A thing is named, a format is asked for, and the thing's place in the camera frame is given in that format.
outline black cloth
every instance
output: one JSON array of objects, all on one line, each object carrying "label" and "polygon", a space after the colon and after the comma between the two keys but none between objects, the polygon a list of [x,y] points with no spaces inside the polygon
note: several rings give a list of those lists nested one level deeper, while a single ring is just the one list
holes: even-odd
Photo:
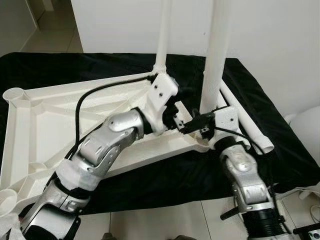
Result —
[{"label": "black cloth", "polygon": [[[0,58],[1,92],[90,81],[149,72],[154,54],[11,53]],[[183,99],[191,111],[199,108],[205,58],[168,55],[167,73],[181,87],[193,88]],[[320,168],[264,93],[256,79],[236,58],[227,58],[223,79],[261,131],[275,145],[264,156],[250,153],[268,183],[268,166],[276,191],[316,185]],[[3,150],[8,104],[0,100],[0,139]],[[172,206],[231,196],[231,185],[214,151],[186,152],[103,180],[84,214]]]}]

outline white wall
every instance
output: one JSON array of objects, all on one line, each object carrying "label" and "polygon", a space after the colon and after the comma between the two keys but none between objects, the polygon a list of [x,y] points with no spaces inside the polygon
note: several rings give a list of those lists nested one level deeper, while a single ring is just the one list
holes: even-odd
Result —
[{"label": "white wall", "polygon": [[[72,0],[85,52],[155,53],[160,0]],[[169,52],[205,56],[212,0],[173,0]],[[320,104],[319,0],[235,0],[237,57],[283,114]]]},{"label": "white wall", "polygon": [[35,29],[26,0],[0,0],[0,57],[20,51]]}]

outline white cylindrical holder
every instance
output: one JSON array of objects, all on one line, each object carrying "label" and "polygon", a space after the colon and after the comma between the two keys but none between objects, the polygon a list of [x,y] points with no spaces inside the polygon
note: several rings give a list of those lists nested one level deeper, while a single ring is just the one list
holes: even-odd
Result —
[{"label": "white cylindrical holder", "polygon": [[[237,109],[239,122],[242,124],[248,136],[262,148],[263,153],[266,154],[271,152],[275,146],[267,136],[263,135],[263,133],[260,131],[255,122],[251,119],[246,110],[242,107],[240,102],[236,99],[223,80],[221,81],[220,89],[230,106],[233,106]],[[258,154],[262,154],[262,152],[259,151],[256,146],[253,146],[253,148]]]},{"label": "white cylindrical holder", "polygon": [[[224,97],[222,96],[222,94],[220,93],[220,91],[219,91],[219,95],[218,95],[218,98],[217,98],[217,101],[216,101],[216,105],[217,105],[218,108],[223,108],[223,107],[226,107],[226,106],[227,106],[227,103],[226,103]],[[237,132],[238,134],[243,134],[243,133],[241,132],[240,128],[238,128],[238,129],[236,130],[236,132]],[[245,138],[243,138],[243,137],[241,137],[241,136],[237,136],[237,135],[235,135],[234,137],[235,137],[235,140],[236,140],[237,142],[240,142],[240,141],[243,142],[246,150],[249,150],[249,149],[250,149],[251,145],[250,145],[250,143],[249,143],[249,141],[248,141],[247,139],[245,139]]]},{"label": "white cylindrical holder", "polygon": [[12,100],[29,100],[29,97],[25,93],[25,90],[20,87],[13,87],[6,90],[2,94],[2,97],[7,103]]},{"label": "white cylindrical holder", "polygon": [[153,73],[165,73],[167,69],[166,58],[168,50],[171,8],[172,0],[162,0],[158,49],[155,57],[155,64],[153,66]]},{"label": "white cylindrical holder", "polygon": [[201,114],[208,113],[217,106],[228,50],[232,2],[233,0],[213,0],[209,45],[203,72]]}]

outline robotic arm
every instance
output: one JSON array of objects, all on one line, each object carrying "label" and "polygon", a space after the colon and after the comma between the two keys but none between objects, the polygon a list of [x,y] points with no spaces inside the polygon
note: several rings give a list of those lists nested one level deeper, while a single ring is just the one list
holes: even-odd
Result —
[{"label": "robotic arm", "polygon": [[[182,124],[174,111],[166,111],[177,93],[178,84],[174,79],[160,73],[147,93],[144,109],[134,108],[113,115],[91,132],[72,158],[61,162],[24,217],[21,230],[25,238],[72,240],[80,225],[79,214],[121,151],[145,134],[160,135],[168,127],[178,128],[183,134],[200,130],[210,147],[221,151],[220,159],[238,203],[237,209],[227,212],[221,219],[240,212],[249,239],[291,239],[278,221],[272,198],[258,175],[257,162],[235,141],[232,133],[223,131],[238,129],[236,110],[225,107],[202,115],[194,114],[192,121]],[[167,121],[164,124],[166,118],[173,125],[169,126]]]}]

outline black wire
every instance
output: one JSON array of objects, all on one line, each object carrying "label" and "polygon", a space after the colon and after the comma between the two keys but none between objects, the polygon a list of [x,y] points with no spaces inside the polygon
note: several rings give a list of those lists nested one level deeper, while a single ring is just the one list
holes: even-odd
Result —
[{"label": "black wire", "polygon": [[72,147],[72,149],[68,152],[68,154],[70,155],[68,158],[72,158],[72,156],[77,152],[78,147],[80,145],[80,123],[79,123],[79,118],[80,118],[80,108],[81,105],[83,103],[83,101],[85,100],[86,97],[88,97],[90,94],[93,94],[97,91],[100,91],[102,89],[106,89],[109,87],[114,87],[114,86],[118,86],[118,85],[122,85],[122,84],[130,84],[130,83],[135,83],[135,82],[139,82],[139,81],[143,81],[143,80],[147,80],[149,79],[150,76],[144,76],[144,77],[140,77],[140,78],[135,78],[135,79],[131,79],[131,80],[127,80],[127,81],[121,81],[121,82],[114,82],[114,83],[107,83],[105,85],[101,85],[98,86],[96,88],[93,88],[89,91],[87,91],[85,94],[83,94],[79,101],[76,104],[76,108],[75,108],[75,143],[74,146]]},{"label": "black wire", "polygon": [[[243,135],[241,133],[238,133],[236,131],[232,131],[232,130],[229,130],[229,129],[217,127],[217,126],[215,126],[214,129],[222,131],[222,132],[234,134],[234,135],[237,135],[237,136],[242,137],[244,139],[247,139],[252,145],[256,146],[260,150],[260,152],[262,154],[264,154],[263,149],[254,140],[252,140],[249,136]],[[271,191],[271,197],[272,197],[273,205],[274,205],[276,214],[278,216],[278,219],[280,220],[280,213],[279,213],[277,200],[276,200],[276,194],[275,194],[275,190],[274,190],[274,180],[273,180],[272,169],[271,169],[271,166],[270,166],[270,161],[267,161],[267,169],[268,169],[268,175],[269,175],[269,181],[270,181],[270,191]],[[283,227],[285,228],[286,232],[288,234],[291,234],[291,231],[289,230],[287,225],[284,223],[284,221],[280,220],[280,222],[283,225]]]}]

